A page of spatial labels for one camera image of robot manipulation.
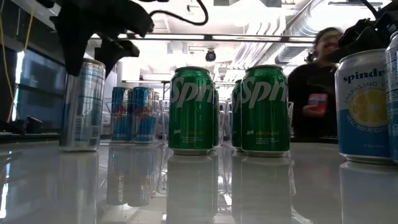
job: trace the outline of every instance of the sprite can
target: sprite can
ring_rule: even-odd
[[[242,152],[242,135],[241,135],[241,83],[242,80],[235,81],[235,87],[232,91],[232,146],[237,151]]]
[[[213,145],[218,146],[218,120],[219,120],[219,109],[218,109],[218,90],[214,89],[214,115],[213,115]]]
[[[178,68],[170,86],[169,148],[181,155],[207,154],[213,149],[214,115],[209,71]]]
[[[249,156],[282,157],[290,145],[287,79],[282,68],[261,65],[242,80],[242,150]]]

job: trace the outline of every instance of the red can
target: red can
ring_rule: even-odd
[[[328,95],[324,93],[314,93],[308,99],[308,105],[316,105],[315,111],[326,112],[328,108]]]

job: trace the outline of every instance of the metal rail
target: metal rail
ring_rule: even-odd
[[[93,35],[91,40],[100,40],[101,37]],[[287,36],[287,35],[240,35],[240,34],[147,34],[144,38],[134,34],[120,34],[119,40],[182,40],[205,42],[270,42],[285,44],[312,44],[314,37]]]

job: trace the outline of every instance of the yellow cable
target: yellow cable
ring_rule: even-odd
[[[29,27],[27,28],[27,35],[26,35],[26,41],[25,41],[25,51],[27,49],[27,44],[29,43],[30,28],[32,27],[32,21],[33,21],[33,12],[34,12],[34,7],[32,8],[32,12],[30,12]]]
[[[29,21],[29,27],[27,29],[27,35],[26,35],[26,41],[25,41],[25,47],[24,47],[24,51],[26,52],[27,49],[27,44],[29,43],[29,37],[30,37],[30,28],[32,28],[32,21],[33,21],[33,12],[34,12],[34,8],[32,8],[32,12],[30,13],[30,21]],[[2,28],[2,15],[0,16],[0,34],[1,34],[1,42],[2,42],[2,54],[3,54],[3,60],[4,60],[4,69],[6,70],[6,77],[7,77],[7,82],[8,82],[8,88],[10,90],[10,94],[11,94],[11,107],[8,113],[8,119],[7,119],[7,123],[10,122],[11,119],[11,115],[12,115],[12,107],[15,107],[15,111],[17,114],[17,118],[19,119],[19,115],[18,115],[18,111],[17,111],[17,106],[14,103],[15,100],[15,96],[14,93],[12,92],[12,87],[11,87],[11,82],[9,79],[9,75],[8,75],[8,69],[7,69],[7,60],[6,60],[6,49],[5,49],[5,42],[4,42],[4,31]]]

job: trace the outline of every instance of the black shirt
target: black shirt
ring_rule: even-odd
[[[288,77],[289,101],[293,105],[293,130],[297,137],[336,135],[335,67],[321,67],[316,63],[297,67]],[[303,107],[313,93],[328,95],[327,112],[322,118],[303,115]]]

